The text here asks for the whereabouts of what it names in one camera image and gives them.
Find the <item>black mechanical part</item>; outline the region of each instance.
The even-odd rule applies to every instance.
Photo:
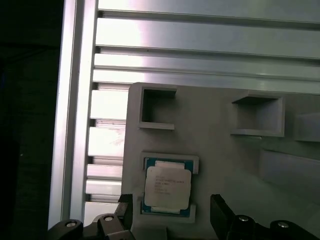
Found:
[[[114,214],[103,214],[84,227],[78,220],[57,223],[48,240],[135,240],[130,229],[133,219],[131,194],[121,195]],[[286,220],[264,227],[246,215],[235,215],[219,194],[210,197],[210,223],[219,240],[319,240],[305,229]]]
[[[74,219],[58,222],[48,231],[47,240],[135,240],[130,231],[132,213],[132,195],[124,194],[115,214],[103,214],[86,227]]]
[[[273,221],[267,228],[249,216],[235,215],[219,194],[210,198],[210,222],[219,240],[319,240],[290,221]]]

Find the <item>dark background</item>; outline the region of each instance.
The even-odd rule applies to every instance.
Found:
[[[63,4],[0,3],[0,239],[47,232]]]

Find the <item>bolt head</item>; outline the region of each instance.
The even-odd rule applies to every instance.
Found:
[[[246,217],[246,216],[240,216],[240,217],[239,217],[239,220],[242,221],[242,222],[248,222],[248,221],[249,221],[249,218]]]
[[[65,226],[66,226],[67,228],[71,228],[71,227],[74,227],[75,225],[77,225],[77,223],[71,221],[71,222],[68,222]]]
[[[112,219],[114,219],[113,216],[106,216],[106,217],[104,218],[105,221],[111,221]]]
[[[287,223],[285,223],[285,222],[278,222],[278,226],[280,227],[280,228],[283,228],[283,229],[287,229],[288,227],[289,227],[289,225],[287,224]]]

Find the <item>metal slat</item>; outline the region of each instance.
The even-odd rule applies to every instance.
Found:
[[[121,195],[121,181],[88,179],[85,187],[86,194],[92,195]]]
[[[320,32],[313,30],[117,18],[98,18],[95,41],[97,46],[294,58],[319,58],[319,42]]]
[[[99,10],[320,22],[318,0],[100,0]]]
[[[128,90],[93,90],[91,119],[125,120],[127,117]]]
[[[98,194],[90,195],[90,201],[96,202],[96,203],[117,203],[118,200],[119,200],[119,196],[98,195]]]
[[[125,147],[125,125],[122,127],[90,127],[88,155],[122,160]]]
[[[84,204],[84,226],[90,225],[101,214],[113,214],[117,206],[117,203],[86,202]]]
[[[287,93],[309,93],[320,94],[320,82],[268,79],[253,77],[235,77],[204,74],[174,74],[138,71],[102,70],[93,71],[94,82],[116,82],[116,83],[155,83],[174,84],[185,86],[201,86],[216,88],[234,88],[259,91],[275,91]]]
[[[120,180],[122,178],[122,166],[88,164],[86,169],[88,179]]]
[[[245,61],[231,57],[186,58],[127,54],[95,54],[96,68],[119,70],[148,70],[175,73],[204,73],[227,76],[256,76],[262,78],[320,81],[320,67],[283,61]]]

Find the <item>silver metal frame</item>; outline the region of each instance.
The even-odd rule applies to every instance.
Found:
[[[320,94],[318,5],[66,0],[49,228],[117,201],[132,83]]]
[[[64,1],[48,228],[69,218],[83,8],[82,0]]]
[[[89,114],[92,94],[93,61],[98,2],[84,0],[82,47],[74,133],[70,218],[84,219],[88,158]]]

